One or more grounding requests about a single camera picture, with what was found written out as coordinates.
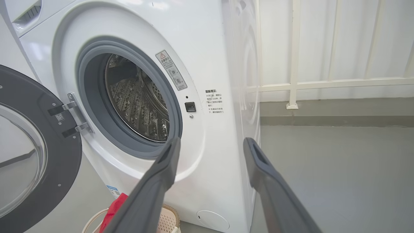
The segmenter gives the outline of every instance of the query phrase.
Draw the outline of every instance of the washing machine door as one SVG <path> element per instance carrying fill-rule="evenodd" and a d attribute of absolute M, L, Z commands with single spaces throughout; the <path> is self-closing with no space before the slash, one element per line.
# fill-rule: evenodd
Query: washing machine door
<path fill-rule="evenodd" d="M 0 66 L 1 232 L 25 232 L 71 188 L 82 144 L 65 109 L 38 82 Z"/>

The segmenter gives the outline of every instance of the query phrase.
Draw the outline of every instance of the red cloth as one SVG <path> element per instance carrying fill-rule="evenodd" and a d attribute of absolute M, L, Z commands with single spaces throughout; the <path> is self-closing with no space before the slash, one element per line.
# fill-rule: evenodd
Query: red cloth
<path fill-rule="evenodd" d="M 108 212 L 105 215 L 105 218 L 102 221 L 99 233 L 102 233 L 105 230 L 106 226 L 111 222 L 112 218 L 119 210 L 119 208 L 121 208 L 122 204 L 125 202 L 127 198 L 128 196 L 125 193 L 121 193 L 121 195 L 119 195 L 119 197 L 112 202 L 111 206 L 108 209 Z"/>

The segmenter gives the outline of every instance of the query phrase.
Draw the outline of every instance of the gray rubber gasket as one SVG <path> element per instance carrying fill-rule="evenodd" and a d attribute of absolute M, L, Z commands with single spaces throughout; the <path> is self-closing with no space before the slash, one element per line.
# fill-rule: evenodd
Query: gray rubber gasket
<path fill-rule="evenodd" d="M 79 95 L 98 130 L 126 153 L 143 159 L 156 158 L 165 143 L 156 143 L 133 132 L 112 107 L 104 86 L 104 66 L 109 54 L 120 55 L 141 68 L 164 96 L 170 121 L 168 142 L 181 137 L 182 117 L 174 90 L 159 67 L 134 45 L 113 37 L 91 40 L 81 50 L 77 63 Z"/>

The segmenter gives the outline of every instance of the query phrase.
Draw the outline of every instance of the white basket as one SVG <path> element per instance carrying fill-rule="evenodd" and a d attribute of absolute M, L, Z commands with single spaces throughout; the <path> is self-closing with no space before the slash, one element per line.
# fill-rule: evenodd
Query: white basket
<path fill-rule="evenodd" d="M 91 223 L 98 218 L 101 214 L 106 213 L 108 208 L 99 211 L 96 213 L 89 221 L 86 223 L 83 228 L 82 233 L 86 233 Z M 102 222 L 95 228 L 92 233 L 99 233 Z M 162 205 L 161 214 L 159 216 L 158 228 L 156 233 L 181 233 L 180 230 L 180 217 L 178 216 L 177 211 L 166 204 Z"/>

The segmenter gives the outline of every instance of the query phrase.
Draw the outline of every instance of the door glass window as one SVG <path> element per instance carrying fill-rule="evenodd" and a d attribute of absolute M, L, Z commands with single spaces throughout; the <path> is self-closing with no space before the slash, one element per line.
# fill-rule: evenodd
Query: door glass window
<path fill-rule="evenodd" d="M 33 191 L 46 166 L 44 143 L 36 128 L 0 105 L 0 218 Z"/>
<path fill-rule="evenodd" d="M 112 54 L 104 78 L 111 104 L 128 127 L 147 140 L 165 142 L 170 127 L 168 111 L 150 77 L 133 62 Z"/>

